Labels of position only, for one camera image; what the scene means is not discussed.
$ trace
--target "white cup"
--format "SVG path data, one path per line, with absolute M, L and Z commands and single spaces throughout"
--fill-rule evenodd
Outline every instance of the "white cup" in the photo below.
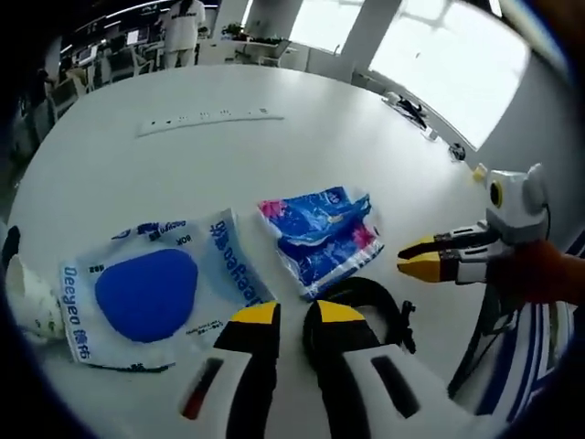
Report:
M 6 298 L 19 327 L 42 338 L 65 338 L 57 297 L 49 284 L 30 271 L 17 254 L 6 270 Z

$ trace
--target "power strip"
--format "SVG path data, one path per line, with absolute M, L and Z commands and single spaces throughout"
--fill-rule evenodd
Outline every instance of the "power strip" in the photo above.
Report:
M 161 133 L 162 131 L 175 130 L 176 128 L 183 128 L 185 126 L 209 125 L 213 123 L 236 121 L 281 121 L 283 119 L 283 116 L 272 114 L 265 108 L 239 112 L 233 112 L 231 110 L 199 112 L 186 116 L 176 116 L 143 122 L 138 126 L 137 137 Z

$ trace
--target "round table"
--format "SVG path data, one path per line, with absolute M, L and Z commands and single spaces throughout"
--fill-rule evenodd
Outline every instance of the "round table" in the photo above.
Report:
M 182 114 L 264 107 L 281 121 L 193 126 L 137 137 L 139 124 Z M 367 190 L 385 250 L 358 274 L 386 286 L 411 317 L 417 359 L 448 383 L 479 316 L 481 285 L 424 284 L 398 272 L 399 249 L 484 217 L 485 194 L 441 141 L 429 142 L 372 92 L 293 70 L 209 66 L 124 80 L 81 98 L 41 145 L 18 190 L 10 225 L 21 254 L 55 287 L 59 263 L 120 230 L 197 218 L 332 186 Z M 329 437 L 301 330 L 308 304 L 274 252 L 243 220 L 240 238 L 282 303 L 281 353 L 266 437 Z M 64 346 L 38 352 L 74 412 L 102 437 L 193 437 L 179 414 L 197 359 L 181 353 L 161 374 L 73 364 Z

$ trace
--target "white lab coat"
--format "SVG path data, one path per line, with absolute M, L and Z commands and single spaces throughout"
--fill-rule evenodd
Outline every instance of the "white lab coat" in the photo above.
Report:
M 184 16 L 179 15 L 181 3 L 171 6 L 165 17 L 165 51 L 193 50 L 197 45 L 199 28 L 205 23 L 205 7 L 193 0 Z

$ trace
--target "packaging bag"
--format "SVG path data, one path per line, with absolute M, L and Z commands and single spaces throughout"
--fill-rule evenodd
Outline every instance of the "packaging bag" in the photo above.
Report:
M 331 187 L 262 201 L 258 209 L 306 300 L 355 273 L 384 248 L 370 197 L 360 189 Z
M 64 262 L 59 304 L 76 361 L 164 369 L 189 343 L 212 346 L 242 307 L 272 300 L 238 241 L 231 209 L 125 230 Z

